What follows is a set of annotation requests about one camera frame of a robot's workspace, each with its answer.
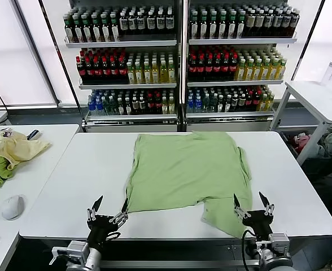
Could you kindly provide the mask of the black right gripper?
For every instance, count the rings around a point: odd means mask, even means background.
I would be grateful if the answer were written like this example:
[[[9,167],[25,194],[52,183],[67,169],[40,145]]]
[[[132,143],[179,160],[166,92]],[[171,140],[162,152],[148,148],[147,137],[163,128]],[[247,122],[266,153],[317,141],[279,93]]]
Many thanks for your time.
[[[241,208],[240,202],[235,194],[234,213],[242,219],[245,226],[251,227],[257,238],[268,238],[272,234],[271,223],[273,222],[274,204],[270,204],[268,198],[259,191],[260,199],[265,207],[265,211],[245,211]]]

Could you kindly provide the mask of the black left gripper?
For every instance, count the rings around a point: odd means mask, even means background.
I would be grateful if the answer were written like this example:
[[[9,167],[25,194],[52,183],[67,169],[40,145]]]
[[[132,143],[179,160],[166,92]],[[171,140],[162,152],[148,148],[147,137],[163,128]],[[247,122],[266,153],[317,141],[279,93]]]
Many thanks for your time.
[[[103,196],[100,196],[92,207],[87,209],[87,225],[90,229],[87,243],[96,250],[103,250],[106,242],[118,238],[121,234],[119,229],[128,219],[128,199],[125,199],[121,212],[116,216],[97,215],[102,199]]]

